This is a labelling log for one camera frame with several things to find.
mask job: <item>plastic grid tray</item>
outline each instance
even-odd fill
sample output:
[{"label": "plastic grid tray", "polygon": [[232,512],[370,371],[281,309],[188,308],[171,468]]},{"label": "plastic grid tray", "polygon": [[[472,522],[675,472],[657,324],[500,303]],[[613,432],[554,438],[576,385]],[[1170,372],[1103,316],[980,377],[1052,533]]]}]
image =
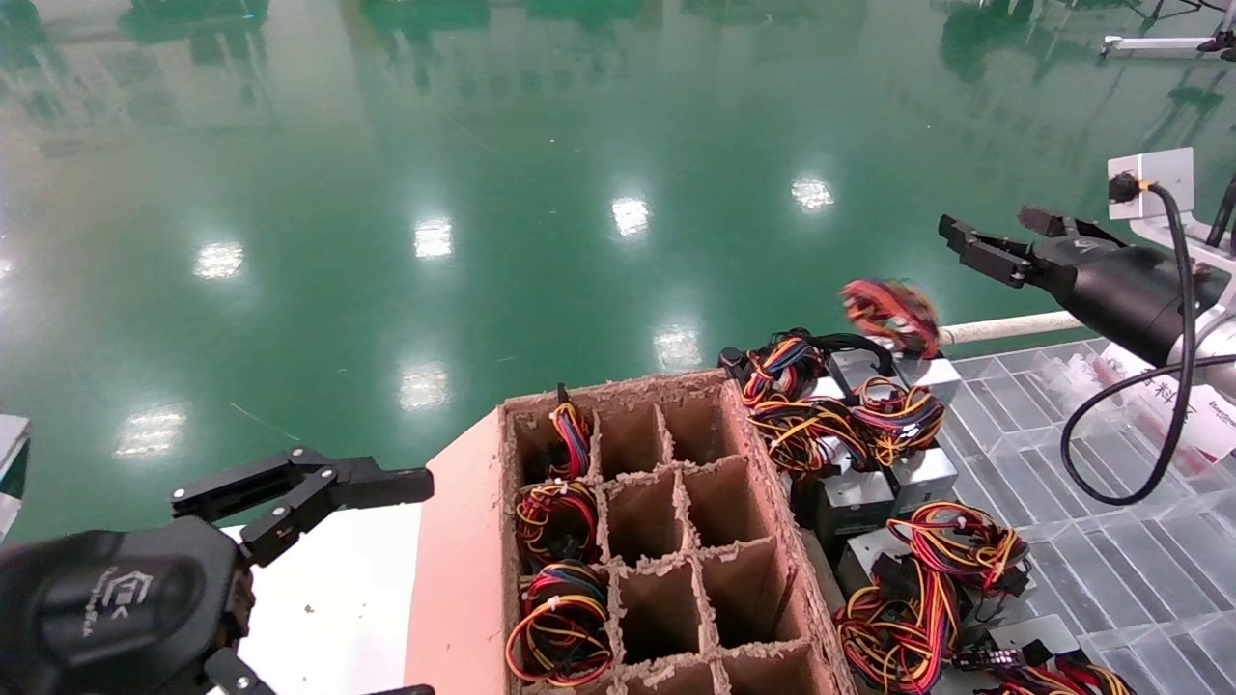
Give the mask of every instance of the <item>plastic grid tray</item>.
[{"label": "plastic grid tray", "polygon": [[[1173,466],[1147,501],[1127,508],[1086,497],[1059,461],[1072,402],[1051,388],[1075,355],[1105,340],[955,362],[958,391],[942,445],[959,471],[954,491],[1031,540],[1038,589],[1025,617],[1058,613],[1091,658],[1138,694],[1236,695],[1236,461]],[[1080,472],[1127,493],[1157,446],[1120,411],[1079,428]]]},{"label": "plastic grid tray", "polygon": [[[593,423],[582,479],[597,493],[606,631],[614,667],[575,690],[609,695],[854,693],[772,464],[719,371],[571,391]],[[524,461],[556,437],[552,394],[503,406],[507,568],[518,574],[510,507]],[[508,629],[523,575],[509,582]],[[786,608],[780,618],[777,607]]]}]

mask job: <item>black wire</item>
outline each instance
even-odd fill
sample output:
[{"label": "black wire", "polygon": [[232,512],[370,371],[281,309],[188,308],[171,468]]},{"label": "black wire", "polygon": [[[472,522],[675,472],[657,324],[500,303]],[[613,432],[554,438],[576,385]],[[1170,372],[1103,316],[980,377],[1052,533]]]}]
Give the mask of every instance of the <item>black wire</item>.
[{"label": "black wire", "polygon": [[[1219,211],[1215,213],[1215,221],[1210,225],[1210,234],[1206,236],[1208,246],[1217,249],[1224,240],[1224,234],[1227,232],[1227,225],[1231,221],[1232,208],[1236,208],[1236,174],[1232,174],[1231,182],[1227,183],[1227,190],[1224,192],[1224,198],[1219,203]],[[1236,235],[1232,236],[1232,252],[1236,252]]]},{"label": "black wire", "polygon": [[[1172,246],[1175,251],[1175,271],[1180,278],[1180,318],[1184,324],[1180,362],[1126,378],[1125,381],[1104,388],[1099,393],[1091,396],[1089,401],[1082,403],[1082,407],[1069,416],[1068,422],[1064,423],[1064,430],[1060,433],[1060,463],[1064,464],[1064,470],[1069,474],[1069,477],[1073,479],[1073,482],[1078,484],[1078,487],[1080,487],[1082,491],[1090,497],[1094,497],[1105,505],[1115,505],[1119,507],[1136,505],[1146,497],[1149,497],[1149,495],[1154,492],[1154,488],[1158,487],[1159,481],[1162,481],[1163,476],[1167,474],[1167,469],[1172,464],[1172,456],[1175,455],[1175,446],[1180,441],[1180,433],[1184,430],[1184,418],[1189,414],[1189,396],[1193,393],[1193,367],[1195,366],[1198,356],[1198,303],[1194,298],[1193,262],[1189,260],[1188,240],[1184,236],[1184,225],[1180,223],[1180,208],[1175,204],[1175,198],[1173,198],[1172,194],[1168,193],[1168,190],[1162,185],[1152,183],[1147,190],[1158,195],[1163,200],[1163,208],[1167,210],[1167,224],[1172,230]],[[1214,364],[1224,364],[1222,360],[1236,361],[1236,356],[1221,357],[1219,360],[1220,361]],[[1069,450],[1069,444],[1073,439],[1073,429],[1077,427],[1078,420],[1082,419],[1082,416],[1090,412],[1091,408],[1111,397],[1114,393],[1124,391],[1125,388],[1146,381],[1147,378],[1177,371],[1180,375],[1180,386],[1175,394],[1175,407],[1172,408],[1172,420],[1168,423],[1167,434],[1163,437],[1163,448],[1159,449],[1158,460],[1154,461],[1154,467],[1151,469],[1149,477],[1146,479],[1146,482],[1142,484],[1140,488],[1125,497],[1112,497],[1099,492],[1094,488],[1094,486],[1082,479],[1082,475],[1078,474],[1077,466],[1073,465],[1073,454]]]}]

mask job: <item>cardboard compartment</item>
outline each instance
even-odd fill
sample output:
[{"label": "cardboard compartment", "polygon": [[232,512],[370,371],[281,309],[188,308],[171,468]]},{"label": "cardboard compartment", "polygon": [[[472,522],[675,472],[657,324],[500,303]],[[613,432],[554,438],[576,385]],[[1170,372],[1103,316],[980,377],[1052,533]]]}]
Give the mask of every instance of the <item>cardboard compartment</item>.
[{"label": "cardboard compartment", "polygon": [[711,464],[738,453],[722,417],[719,386],[662,403],[661,411],[674,440],[674,460]]},{"label": "cardboard compartment", "polygon": [[[515,455],[519,459],[518,485],[533,485],[545,482],[554,476],[549,474],[548,466],[554,456],[566,456],[566,445],[557,437],[554,423],[549,420],[552,406],[544,412],[525,411],[517,412],[510,418],[510,430],[515,439]],[[580,413],[590,424],[593,422],[592,413],[580,408]]]},{"label": "cardboard compartment", "polygon": [[712,669],[707,663],[675,667],[667,678],[633,678],[627,681],[627,695],[713,695]]},{"label": "cardboard compartment", "polygon": [[549,684],[539,683],[536,685],[525,685],[520,691],[522,695],[559,695],[561,693],[570,693],[571,695],[606,695],[609,693],[609,686],[614,683],[613,669],[603,674],[601,678],[593,680],[592,683],[585,683],[578,688],[571,688],[570,690],[562,690],[560,688],[552,688]]},{"label": "cardboard compartment", "polygon": [[635,566],[682,548],[684,524],[674,510],[674,472],[613,487],[607,495],[609,558]]},{"label": "cardboard compartment", "polygon": [[[601,578],[601,586],[604,587],[604,590],[607,592],[611,591],[612,590],[611,587],[613,586],[613,582],[611,581],[609,570],[606,569],[603,565],[588,565],[588,568],[592,569],[592,571],[597,573],[597,575]],[[533,579],[535,576],[536,576],[535,574],[520,575],[519,576],[519,591],[517,592],[517,596],[520,596],[520,599],[519,599],[519,603],[520,603],[520,613],[519,615],[520,616],[523,616],[523,595],[524,595],[525,591],[528,591],[528,587],[531,585]],[[613,644],[611,644],[609,648],[612,650],[614,648]],[[529,665],[529,663],[530,663],[528,660],[529,658],[530,657],[528,654],[527,648],[522,647],[522,648],[518,648],[515,650],[515,659],[518,659],[518,663],[522,667],[527,668]],[[601,679],[598,679],[598,681],[599,683],[604,683],[604,684],[609,684],[609,683],[613,681],[612,676],[613,676],[613,669],[611,668],[611,670],[607,672]],[[598,681],[593,681],[593,683],[590,683],[590,684],[587,684],[585,686],[581,686],[581,688],[576,689],[575,690],[576,695],[583,695],[583,694],[593,693],[592,688]],[[533,691],[535,693],[535,691],[543,690],[546,686],[544,684],[541,684],[541,685],[533,685],[533,686],[525,686],[524,690],[527,691],[529,688],[531,688]],[[604,693],[604,691],[606,691],[606,686],[599,686],[596,690],[596,693],[598,693],[598,694]]]},{"label": "cardboard compartment", "polygon": [[751,491],[750,464],[743,456],[727,456],[717,464],[684,471],[688,517],[705,548],[755,540],[770,534]]},{"label": "cardboard compartment", "polygon": [[656,406],[640,403],[628,411],[608,411],[601,417],[601,474],[651,471],[665,460]]},{"label": "cardboard compartment", "polygon": [[681,564],[658,576],[632,573],[618,580],[624,664],[638,664],[700,650],[700,612],[691,590],[691,566]]},{"label": "cardboard compartment", "polygon": [[791,606],[791,600],[813,576],[782,566],[776,548],[770,539],[747,545],[737,555],[703,560],[703,589],[717,615],[722,647],[802,637],[798,606]]},{"label": "cardboard compartment", "polygon": [[771,653],[749,650],[724,660],[733,695],[821,695],[834,683],[810,646]]}]

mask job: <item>wire bundle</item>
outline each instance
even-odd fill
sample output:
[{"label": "wire bundle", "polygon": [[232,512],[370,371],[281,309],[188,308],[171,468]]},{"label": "wire bundle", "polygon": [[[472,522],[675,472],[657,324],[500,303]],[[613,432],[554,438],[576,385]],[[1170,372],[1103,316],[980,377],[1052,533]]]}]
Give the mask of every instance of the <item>wire bundle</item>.
[{"label": "wire bundle", "polygon": [[1133,689],[1115,673],[1077,658],[1072,654],[1056,655],[1056,670],[1090,689],[1098,689],[1100,695],[1137,695]]},{"label": "wire bundle", "polygon": [[979,689],[985,695],[1093,695],[1072,678],[1046,668],[1022,667],[1016,670],[999,670],[1000,688]]},{"label": "wire bundle", "polygon": [[[889,394],[878,397],[876,388],[885,388]],[[850,414],[883,466],[891,466],[907,451],[929,446],[944,424],[944,403],[922,386],[906,388],[887,377],[873,376],[855,396],[859,403]]]},{"label": "wire bundle", "polygon": [[891,279],[855,279],[840,294],[845,315],[859,333],[887,338],[908,356],[936,356],[939,349],[936,309],[917,289]]},{"label": "wire bundle", "polygon": [[533,566],[556,560],[596,561],[597,498],[580,481],[535,485],[515,505],[515,540]]},{"label": "wire bundle", "polygon": [[928,502],[889,531],[934,571],[990,594],[1030,553],[1030,545],[986,512],[959,502]]},{"label": "wire bundle", "polygon": [[784,470],[817,474],[829,465],[831,451],[821,441],[836,437],[859,466],[868,460],[866,445],[850,420],[849,409],[832,398],[807,402],[774,399],[751,407],[748,422],[764,437],[769,458]]},{"label": "wire bundle", "polygon": [[554,429],[566,446],[566,456],[550,464],[550,475],[566,480],[583,477],[588,472],[590,432],[580,409],[570,401],[562,401],[549,414]]},{"label": "wire bundle", "polygon": [[995,672],[1000,688],[975,690],[988,695],[1137,695],[1115,673],[1072,654],[1056,655],[1056,670],[1023,667]]},{"label": "wire bundle", "polygon": [[837,611],[834,622],[850,665],[883,693],[926,694],[943,673],[960,631],[957,589],[913,556],[917,597],[887,599],[866,586]]},{"label": "wire bundle", "polygon": [[507,667],[527,683],[557,688],[596,680],[613,664],[606,601],[604,582],[587,565],[545,565],[523,596],[523,620],[507,638]]},{"label": "wire bundle", "polygon": [[747,352],[751,373],[743,385],[743,404],[754,408],[776,393],[798,398],[801,391],[824,369],[819,349],[805,336],[776,334],[761,350]]}]

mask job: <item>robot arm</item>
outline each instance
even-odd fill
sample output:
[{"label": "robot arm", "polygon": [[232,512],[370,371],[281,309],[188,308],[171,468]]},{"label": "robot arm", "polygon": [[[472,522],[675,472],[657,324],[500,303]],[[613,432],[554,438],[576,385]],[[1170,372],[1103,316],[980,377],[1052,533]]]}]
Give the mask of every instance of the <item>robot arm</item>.
[{"label": "robot arm", "polygon": [[[342,507],[423,502],[425,469],[309,449],[267,456],[172,495],[177,517],[0,550],[0,695],[273,695],[237,655],[253,566]],[[277,500],[232,542],[211,522]],[[433,695],[423,685],[387,695]]]},{"label": "robot arm", "polygon": [[[1179,202],[1194,260],[1195,357],[1200,360],[1236,352],[1236,322],[1231,320],[1236,309],[1236,282],[1231,282],[1236,254],[1220,247],[1225,230],[1213,230],[1192,216],[1192,171],[1190,148],[1109,162],[1110,176],[1128,172],[1141,179],[1159,179]],[[1231,198],[1225,207],[1236,203],[1236,195]],[[941,218],[939,234],[962,265],[1010,287],[1031,284],[1047,291],[1084,325],[1154,366],[1179,362],[1184,334],[1182,287],[1164,209],[1153,195],[1141,194],[1112,203],[1110,214],[1112,219],[1130,220],[1138,236],[1168,250],[1126,245],[1095,224],[1037,208],[1022,208],[1018,215],[1023,226],[1041,235],[1035,241],[985,235],[949,215]],[[1230,214],[1220,210],[1219,220],[1226,225]],[[1232,365],[1199,366],[1198,372],[1229,398],[1236,397]]]}]

